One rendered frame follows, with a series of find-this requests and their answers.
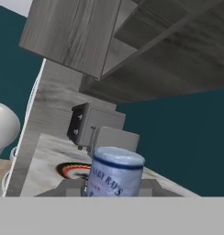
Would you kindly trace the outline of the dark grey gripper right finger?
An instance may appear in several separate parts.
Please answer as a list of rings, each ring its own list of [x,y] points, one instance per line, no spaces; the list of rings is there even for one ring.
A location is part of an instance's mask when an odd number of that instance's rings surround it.
[[[140,185],[139,196],[170,196],[176,197],[179,194],[164,189],[155,179],[142,179]]]

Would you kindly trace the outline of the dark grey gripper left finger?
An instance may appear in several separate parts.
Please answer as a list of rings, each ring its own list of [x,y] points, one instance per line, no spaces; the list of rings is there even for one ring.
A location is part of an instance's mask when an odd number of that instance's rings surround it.
[[[56,196],[56,197],[66,197],[66,196],[76,196],[81,197],[84,196],[85,190],[85,180],[78,179],[64,179],[60,182],[60,184],[51,190],[48,190],[44,193],[38,194],[37,197],[40,196]]]

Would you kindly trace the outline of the white blue-labelled condiment bottle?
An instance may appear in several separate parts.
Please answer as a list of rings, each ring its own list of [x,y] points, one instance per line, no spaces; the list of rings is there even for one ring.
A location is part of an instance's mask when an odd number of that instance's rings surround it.
[[[145,159],[133,151],[100,147],[94,151],[87,196],[138,196]]]

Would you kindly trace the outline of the black and orange rimmed plate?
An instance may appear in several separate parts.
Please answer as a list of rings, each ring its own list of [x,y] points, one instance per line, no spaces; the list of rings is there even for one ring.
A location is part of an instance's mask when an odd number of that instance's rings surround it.
[[[91,165],[82,162],[63,162],[55,167],[56,172],[65,179],[87,179]]]

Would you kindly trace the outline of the grey wood cabinet door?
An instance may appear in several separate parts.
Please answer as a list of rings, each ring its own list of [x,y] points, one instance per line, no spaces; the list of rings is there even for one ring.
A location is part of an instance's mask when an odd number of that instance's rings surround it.
[[[33,0],[19,46],[99,79],[121,0]]]

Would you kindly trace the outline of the grey toaster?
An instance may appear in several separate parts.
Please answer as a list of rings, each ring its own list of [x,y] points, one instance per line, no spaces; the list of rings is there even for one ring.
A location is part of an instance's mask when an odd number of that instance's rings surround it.
[[[110,127],[92,127],[87,154],[93,157],[94,150],[100,147],[117,147],[128,151],[136,151],[139,140],[140,136],[136,133]]]

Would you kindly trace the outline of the grey box appliance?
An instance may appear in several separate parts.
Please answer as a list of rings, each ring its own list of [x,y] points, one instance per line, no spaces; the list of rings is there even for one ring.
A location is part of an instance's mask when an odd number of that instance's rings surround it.
[[[73,115],[67,130],[67,137],[80,149],[88,147],[93,127],[123,129],[126,115],[108,108],[83,103],[72,108]]]

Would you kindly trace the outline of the white rounded object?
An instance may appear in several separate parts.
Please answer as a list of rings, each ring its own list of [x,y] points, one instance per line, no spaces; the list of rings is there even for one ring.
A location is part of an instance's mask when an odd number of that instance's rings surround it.
[[[0,155],[18,136],[20,121],[15,112],[0,103]]]

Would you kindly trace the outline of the grey wood wall cabinet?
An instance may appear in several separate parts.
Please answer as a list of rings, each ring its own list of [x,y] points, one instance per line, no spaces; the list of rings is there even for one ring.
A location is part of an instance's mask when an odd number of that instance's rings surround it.
[[[224,89],[224,0],[208,0],[80,92],[110,103]]]

